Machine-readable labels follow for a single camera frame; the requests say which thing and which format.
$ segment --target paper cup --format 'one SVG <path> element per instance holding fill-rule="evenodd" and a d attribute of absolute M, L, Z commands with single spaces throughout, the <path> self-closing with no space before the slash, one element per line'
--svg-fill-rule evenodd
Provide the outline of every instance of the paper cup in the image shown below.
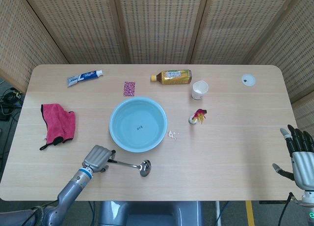
<path fill-rule="evenodd" d="M 203 80 L 194 83 L 192 89 L 193 99 L 200 100 L 207 93 L 208 87 L 208 84 Z"/>

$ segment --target toothpaste tube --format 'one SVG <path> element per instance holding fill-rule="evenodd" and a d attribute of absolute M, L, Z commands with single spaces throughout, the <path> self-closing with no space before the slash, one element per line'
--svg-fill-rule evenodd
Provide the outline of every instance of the toothpaste tube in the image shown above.
<path fill-rule="evenodd" d="M 100 75 L 103 75 L 102 70 L 94 70 L 94 71 L 87 72 L 84 74 L 68 77 L 67 78 L 68 87 L 72 85 L 76 85 L 78 82 L 81 82 L 81 81 L 96 79 Z"/>

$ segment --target floor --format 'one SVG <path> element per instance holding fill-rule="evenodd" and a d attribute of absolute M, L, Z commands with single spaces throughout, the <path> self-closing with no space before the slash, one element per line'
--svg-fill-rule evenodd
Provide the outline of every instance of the floor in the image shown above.
<path fill-rule="evenodd" d="M 10 88 L 11 86 L 4 82 L 0 84 L 0 95 Z M 2 130 L 0 134 L 0 157 L 2 150 L 4 148 L 4 163 L 5 166 L 7 151 L 10 150 L 10 146 L 13 140 L 14 132 L 16 129 L 17 122 L 13 121 L 10 128 L 10 121 L 0 121 L 0 128 Z M 0 172 L 0 180 L 3 174 L 3 170 Z M 38 201 L 3 201 L 0 199 L 0 212 L 15 211 L 30 209 L 37 205 L 42 205 L 44 202 Z M 252 202 L 254 220 L 256 226 L 276 226 L 278 225 L 278 220 L 281 211 L 284 207 L 283 204 L 259 204 L 258 201 Z M 100 202 L 96 202 L 96 222 L 97 213 L 100 209 Z M 203 202 L 203 212 L 204 212 L 204 226 L 214 226 L 215 224 L 215 208 L 214 202 L 205 201 Z M 76 201 L 69 209 L 67 216 L 64 220 L 63 226 L 88 226 L 91 223 L 92 212 L 88 202 L 86 201 Z M 307 212 L 304 208 L 290 203 L 287 207 L 286 213 L 282 220 L 282 226 L 306 226 Z M 222 225 L 223 226 L 247 226 L 247 215 L 246 207 L 244 201 L 231 201 L 228 203 L 222 215 Z"/>

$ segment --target round white object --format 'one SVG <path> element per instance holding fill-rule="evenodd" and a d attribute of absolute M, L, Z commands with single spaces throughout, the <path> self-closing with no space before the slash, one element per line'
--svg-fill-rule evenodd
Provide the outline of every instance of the round white object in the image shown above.
<path fill-rule="evenodd" d="M 200 100 L 204 94 L 208 92 L 208 88 L 208 84 L 203 80 L 194 83 L 192 88 L 192 97 L 195 100 Z"/>
<path fill-rule="evenodd" d="M 243 75 L 241 80 L 245 86 L 253 86 L 255 84 L 255 77 L 251 74 Z"/>

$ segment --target robotic hand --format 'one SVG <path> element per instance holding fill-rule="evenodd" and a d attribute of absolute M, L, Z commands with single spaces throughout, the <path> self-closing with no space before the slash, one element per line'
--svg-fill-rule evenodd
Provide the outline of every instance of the robotic hand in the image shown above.
<path fill-rule="evenodd" d="M 43 226 L 60 226 L 72 203 L 93 178 L 93 173 L 105 172 L 108 159 L 114 159 L 114 156 L 115 150 L 110 151 L 95 145 L 85 157 L 83 168 L 77 171 L 59 193 L 56 207 L 35 207 L 34 210 L 0 213 L 1 226 L 34 226 L 38 221 L 41 221 Z"/>
<path fill-rule="evenodd" d="M 288 129 L 291 134 L 285 129 L 280 131 L 287 143 L 293 173 L 282 170 L 276 164 L 273 164 L 273 168 L 281 176 L 295 181 L 296 185 L 304 190 L 302 201 L 298 204 L 310 207 L 308 224 L 314 226 L 314 140 L 306 131 L 294 129 L 291 125 L 288 125 Z"/>

